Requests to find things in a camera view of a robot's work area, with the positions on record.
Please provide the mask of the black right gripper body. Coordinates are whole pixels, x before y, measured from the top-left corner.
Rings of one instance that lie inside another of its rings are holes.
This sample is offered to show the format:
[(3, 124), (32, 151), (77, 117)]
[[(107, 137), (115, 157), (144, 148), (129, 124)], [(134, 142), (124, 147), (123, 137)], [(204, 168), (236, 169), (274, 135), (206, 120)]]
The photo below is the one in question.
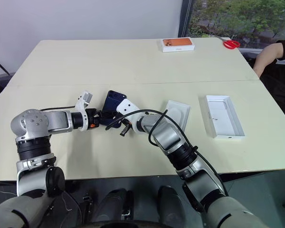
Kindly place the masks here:
[(128, 133), (128, 131), (133, 128), (132, 123), (125, 118), (121, 121), (121, 123), (124, 125), (124, 128), (121, 131), (120, 135), (125, 136)]

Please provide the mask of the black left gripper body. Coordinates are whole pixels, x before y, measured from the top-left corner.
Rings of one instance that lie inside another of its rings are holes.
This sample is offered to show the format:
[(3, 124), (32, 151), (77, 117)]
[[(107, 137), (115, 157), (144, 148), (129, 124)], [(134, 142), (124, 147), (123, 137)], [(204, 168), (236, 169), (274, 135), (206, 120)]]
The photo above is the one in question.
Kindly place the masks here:
[(86, 109), (86, 114), (88, 118), (88, 129), (94, 129), (99, 127), (100, 120), (102, 118), (102, 112), (95, 108)]

